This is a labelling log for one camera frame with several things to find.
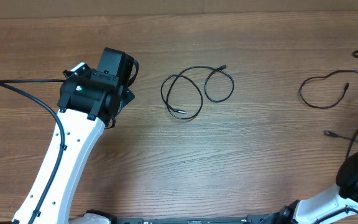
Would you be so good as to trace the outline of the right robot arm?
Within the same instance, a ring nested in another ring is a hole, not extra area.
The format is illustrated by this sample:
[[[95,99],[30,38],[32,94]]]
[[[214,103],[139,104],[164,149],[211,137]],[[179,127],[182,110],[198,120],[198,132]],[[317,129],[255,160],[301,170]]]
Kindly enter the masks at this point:
[[[340,167],[336,183],[307,200],[279,212],[275,223],[334,223],[358,215],[358,152]]]

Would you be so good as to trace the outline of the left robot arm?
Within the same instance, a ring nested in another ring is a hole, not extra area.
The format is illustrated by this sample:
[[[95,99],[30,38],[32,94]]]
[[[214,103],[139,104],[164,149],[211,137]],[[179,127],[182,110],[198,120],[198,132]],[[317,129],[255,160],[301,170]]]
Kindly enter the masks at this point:
[[[23,204],[11,223],[116,223],[117,218],[88,210],[73,220],[70,209],[90,152],[105,129],[113,128],[116,116],[134,99],[139,63],[125,52],[105,48],[98,67],[81,62],[65,70],[60,80],[58,111],[14,87],[17,80],[0,80],[0,86],[23,95],[45,108],[56,121],[47,153]]]

